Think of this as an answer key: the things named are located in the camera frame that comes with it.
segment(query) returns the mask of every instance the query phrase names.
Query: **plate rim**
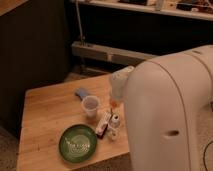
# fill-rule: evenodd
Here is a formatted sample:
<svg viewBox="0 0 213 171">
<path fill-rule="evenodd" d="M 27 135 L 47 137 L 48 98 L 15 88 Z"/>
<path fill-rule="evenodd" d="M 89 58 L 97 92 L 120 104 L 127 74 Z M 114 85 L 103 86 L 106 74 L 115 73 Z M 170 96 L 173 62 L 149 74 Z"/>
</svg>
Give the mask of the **plate rim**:
<svg viewBox="0 0 213 171">
<path fill-rule="evenodd" d="M 61 147 L 60 147 L 60 144 L 61 144 L 62 139 L 63 139 L 62 137 L 63 137 L 63 135 L 64 135 L 69 129 L 72 129 L 73 127 L 78 127 L 78 126 L 83 126 L 83 127 L 87 128 L 88 130 L 90 130 L 90 132 L 94 135 L 94 138 L 95 138 L 94 149 L 96 149 L 96 147 L 97 147 L 97 135 L 95 134 L 95 131 L 94 131 L 90 126 L 88 126 L 88 125 L 86 125 L 86 124 L 74 124 L 74 125 L 68 127 L 68 128 L 65 129 L 65 130 L 63 131 L 63 133 L 61 134 L 61 137 L 60 137 L 60 140 L 59 140 L 59 143 L 58 143 L 58 150 L 59 150 L 60 156 L 61 156 L 65 161 L 67 161 L 67 162 L 69 162 L 69 163 L 81 163 L 81 162 L 83 162 L 83 161 L 89 159 L 89 158 L 94 154 L 94 152 L 95 152 L 95 150 L 94 150 L 86 159 L 79 160 L 79 161 L 71 161 L 71 160 L 67 159 L 66 157 L 64 157 L 64 155 L 63 155 L 63 153 L 62 153 L 62 150 L 61 150 Z"/>
</svg>

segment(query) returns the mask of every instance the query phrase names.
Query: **wooden table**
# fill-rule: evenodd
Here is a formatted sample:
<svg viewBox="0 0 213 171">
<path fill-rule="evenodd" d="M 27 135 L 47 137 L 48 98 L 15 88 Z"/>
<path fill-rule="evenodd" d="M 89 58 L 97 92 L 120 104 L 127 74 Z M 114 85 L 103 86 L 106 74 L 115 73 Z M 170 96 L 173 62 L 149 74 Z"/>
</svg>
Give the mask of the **wooden table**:
<svg viewBox="0 0 213 171">
<path fill-rule="evenodd" d="M 85 87 L 101 100 L 95 120 L 85 117 L 79 97 L 74 92 Z M 98 140 L 91 158 L 80 164 L 62 160 L 58 143 L 62 133 L 71 125 L 87 124 L 95 128 L 101 114 L 109 110 L 108 75 L 67 82 L 26 92 L 22 130 L 18 155 L 18 171 L 66 171 L 81 168 L 129 152 L 123 106 L 118 109 L 122 119 L 120 134 L 116 141 L 107 136 Z"/>
<path fill-rule="evenodd" d="M 0 16 L 22 5 L 28 0 L 0 0 Z"/>
</svg>

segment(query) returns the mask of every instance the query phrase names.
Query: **white bottle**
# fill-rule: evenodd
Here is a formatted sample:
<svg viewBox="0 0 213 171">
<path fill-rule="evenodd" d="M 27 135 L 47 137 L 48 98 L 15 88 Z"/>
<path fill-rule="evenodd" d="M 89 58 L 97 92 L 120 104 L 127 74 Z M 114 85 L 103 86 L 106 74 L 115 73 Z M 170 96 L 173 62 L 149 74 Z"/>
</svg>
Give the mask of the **white bottle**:
<svg viewBox="0 0 213 171">
<path fill-rule="evenodd" d="M 118 115 L 113 114 L 108 123 L 107 135 L 111 140 L 116 140 L 119 133 L 120 118 Z"/>
<path fill-rule="evenodd" d="M 115 102 L 123 101 L 123 90 L 124 90 L 126 81 L 129 77 L 129 74 L 133 70 L 134 70 L 133 66 L 128 66 L 112 73 L 109 76 L 109 83 L 111 86 L 110 99 L 114 100 Z"/>
</svg>

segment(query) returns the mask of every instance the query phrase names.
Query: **green plate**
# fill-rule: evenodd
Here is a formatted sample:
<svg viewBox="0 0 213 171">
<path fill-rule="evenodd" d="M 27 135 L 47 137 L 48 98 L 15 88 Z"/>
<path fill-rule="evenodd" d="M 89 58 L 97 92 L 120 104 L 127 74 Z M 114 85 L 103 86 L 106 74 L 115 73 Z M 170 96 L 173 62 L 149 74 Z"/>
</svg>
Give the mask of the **green plate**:
<svg viewBox="0 0 213 171">
<path fill-rule="evenodd" d="M 96 149 L 97 136 L 87 125 L 71 126 L 61 136 L 59 152 L 68 162 L 79 163 L 88 159 Z"/>
</svg>

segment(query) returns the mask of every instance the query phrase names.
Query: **blue object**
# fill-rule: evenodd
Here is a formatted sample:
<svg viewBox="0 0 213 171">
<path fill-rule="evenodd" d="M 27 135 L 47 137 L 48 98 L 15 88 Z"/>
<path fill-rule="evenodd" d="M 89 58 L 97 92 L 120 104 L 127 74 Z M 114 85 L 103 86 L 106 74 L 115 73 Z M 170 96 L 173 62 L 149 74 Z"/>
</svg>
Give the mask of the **blue object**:
<svg viewBox="0 0 213 171">
<path fill-rule="evenodd" d="M 90 93 L 85 88 L 80 87 L 75 91 L 75 95 L 80 97 L 81 100 L 83 100 L 83 98 L 90 95 Z"/>
</svg>

